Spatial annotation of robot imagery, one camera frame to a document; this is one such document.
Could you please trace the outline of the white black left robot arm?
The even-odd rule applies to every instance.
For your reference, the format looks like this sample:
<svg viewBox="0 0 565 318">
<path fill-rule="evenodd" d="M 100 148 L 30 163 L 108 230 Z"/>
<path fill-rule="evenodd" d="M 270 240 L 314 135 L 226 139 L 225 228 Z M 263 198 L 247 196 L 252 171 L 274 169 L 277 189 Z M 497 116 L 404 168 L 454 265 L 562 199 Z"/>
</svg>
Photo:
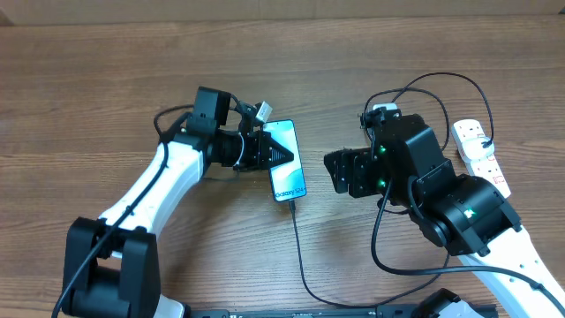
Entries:
<svg viewBox="0 0 565 318">
<path fill-rule="evenodd" d="M 77 218 L 66 236 L 61 294 L 53 316 L 189 317 L 189 305 L 162 293 L 157 240 L 179 202 L 209 166 L 273 170 L 298 158 L 269 121 L 266 102 L 199 87 L 194 103 L 157 127 L 154 159 L 128 192 L 98 218 Z"/>
</svg>

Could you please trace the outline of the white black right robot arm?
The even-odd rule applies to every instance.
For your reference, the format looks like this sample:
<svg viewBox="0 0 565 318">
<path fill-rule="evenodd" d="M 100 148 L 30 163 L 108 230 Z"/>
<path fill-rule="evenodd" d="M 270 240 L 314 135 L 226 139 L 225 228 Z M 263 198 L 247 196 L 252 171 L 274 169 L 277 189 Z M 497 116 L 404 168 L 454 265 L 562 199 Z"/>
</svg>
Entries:
<svg viewBox="0 0 565 318">
<path fill-rule="evenodd" d="M 380 194 L 407 208 L 423 236 L 459 258 L 458 267 L 393 269 L 399 276 L 471 272 L 512 317 L 562 317 L 564 290 L 540 259 L 517 212 L 484 178 L 456 174 L 433 129 L 419 115 L 374 110 L 363 123 L 368 148 L 325 155 L 337 193 Z"/>
</svg>

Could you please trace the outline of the blue Galaxy smartphone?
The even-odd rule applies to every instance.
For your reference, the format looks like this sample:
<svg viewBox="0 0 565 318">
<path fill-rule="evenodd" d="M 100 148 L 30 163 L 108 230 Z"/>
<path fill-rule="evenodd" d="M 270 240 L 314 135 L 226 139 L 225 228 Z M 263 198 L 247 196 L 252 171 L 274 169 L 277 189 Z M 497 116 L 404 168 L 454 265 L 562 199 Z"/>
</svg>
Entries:
<svg viewBox="0 0 565 318">
<path fill-rule="evenodd" d="M 301 163 L 298 137 L 291 119 L 268 122 L 263 131 L 274 135 L 275 140 L 294 153 L 294 160 L 269 169 L 274 200 L 290 201 L 306 196 L 304 171 Z"/>
</svg>

